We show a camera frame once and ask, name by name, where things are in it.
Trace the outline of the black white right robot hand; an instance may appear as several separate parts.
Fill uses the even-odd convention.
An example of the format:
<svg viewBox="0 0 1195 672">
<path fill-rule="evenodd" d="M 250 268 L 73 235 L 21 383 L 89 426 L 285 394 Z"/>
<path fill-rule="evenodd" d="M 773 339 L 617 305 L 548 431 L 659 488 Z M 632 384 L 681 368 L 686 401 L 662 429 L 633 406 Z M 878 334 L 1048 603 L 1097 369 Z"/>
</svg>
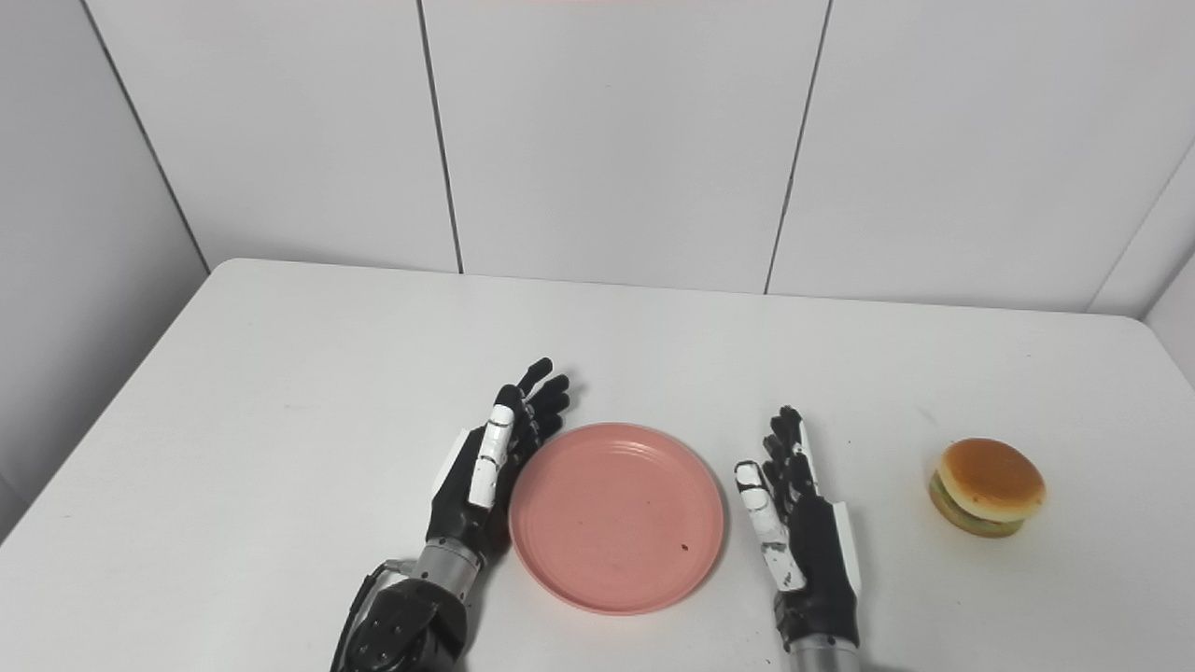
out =
<svg viewBox="0 0 1195 672">
<path fill-rule="evenodd" d="M 782 407 L 762 439 L 768 459 L 734 478 L 776 584 L 776 628 L 797 671 L 859 671 L 862 569 L 848 508 L 821 493 L 802 413 Z"/>
</svg>

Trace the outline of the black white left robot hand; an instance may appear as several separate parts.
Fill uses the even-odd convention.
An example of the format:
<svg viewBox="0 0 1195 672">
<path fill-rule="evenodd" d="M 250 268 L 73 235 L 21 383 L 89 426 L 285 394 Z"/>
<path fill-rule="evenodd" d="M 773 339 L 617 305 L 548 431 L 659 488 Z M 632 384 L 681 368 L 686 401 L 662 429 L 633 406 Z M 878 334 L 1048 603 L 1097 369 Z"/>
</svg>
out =
<svg viewBox="0 0 1195 672">
<path fill-rule="evenodd" d="M 500 387 L 482 426 L 456 439 L 431 501 L 427 540 L 453 539 L 483 560 L 505 552 L 513 485 L 526 464 L 563 426 L 570 379 L 550 358 Z"/>
</svg>

